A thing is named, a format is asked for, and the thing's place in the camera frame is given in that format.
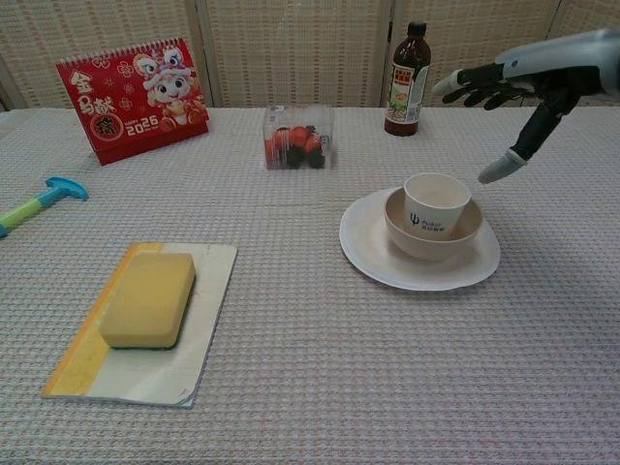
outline brown bottle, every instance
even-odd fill
[[[430,47],[424,40],[425,33],[425,22],[410,22],[407,39],[394,52],[384,128],[395,136],[412,136],[418,131],[430,65]]]

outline green handle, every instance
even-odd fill
[[[34,215],[42,207],[41,202],[37,199],[27,201],[26,203],[23,203],[22,205],[0,216],[0,225],[4,226],[5,229],[12,228],[20,221]]]

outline cartoon character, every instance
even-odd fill
[[[140,53],[134,58],[134,67],[144,76],[148,104],[162,109],[159,125],[163,131],[204,121],[206,106],[200,86],[192,69],[183,65],[181,50],[170,47],[163,56],[155,51],[152,56]]]

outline bowl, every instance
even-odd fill
[[[475,201],[463,208],[449,240],[423,239],[405,230],[405,189],[389,195],[384,208],[387,231],[396,246],[407,255],[428,262],[440,262],[460,254],[476,238],[482,225],[482,212]]]

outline red calendar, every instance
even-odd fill
[[[56,68],[102,165],[207,132],[183,39],[68,58]]]

